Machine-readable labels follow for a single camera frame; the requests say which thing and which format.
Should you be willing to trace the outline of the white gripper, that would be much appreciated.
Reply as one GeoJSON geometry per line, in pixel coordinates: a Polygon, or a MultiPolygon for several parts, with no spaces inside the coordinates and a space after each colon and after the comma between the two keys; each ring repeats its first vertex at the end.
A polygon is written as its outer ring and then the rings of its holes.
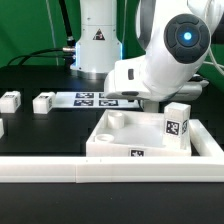
{"type": "Polygon", "coordinates": [[[104,82],[104,96],[110,99],[197,99],[209,82],[196,74],[201,62],[181,64],[172,56],[146,56],[117,61],[104,82]]]}

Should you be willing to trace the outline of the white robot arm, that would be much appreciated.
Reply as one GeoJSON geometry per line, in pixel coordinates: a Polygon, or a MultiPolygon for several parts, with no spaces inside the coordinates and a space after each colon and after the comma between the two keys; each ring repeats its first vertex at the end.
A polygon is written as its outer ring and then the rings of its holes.
{"type": "Polygon", "coordinates": [[[224,15],[224,0],[140,0],[138,43],[145,51],[124,60],[116,36],[117,0],[80,0],[81,38],[71,69],[104,78],[107,98],[163,101],[174,96],[210,52],[211,36],[224,15]]]}

